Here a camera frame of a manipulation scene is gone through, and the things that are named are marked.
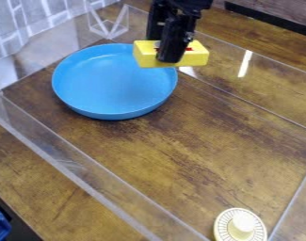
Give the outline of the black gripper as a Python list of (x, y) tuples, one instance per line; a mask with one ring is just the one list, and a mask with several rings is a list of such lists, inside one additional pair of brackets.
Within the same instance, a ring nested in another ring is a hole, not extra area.
[[(213, 0), (153, 0), (146, 38), (161, 40), (157, 58), (163, 63), (181, 61), (186, 48), (194, 40), (197, 19), (202, 17), (202, 11), (210, 9), (211, 4)], [(167, 12), (177, 10), (185, 15), (174, 15), (167, 18)]]

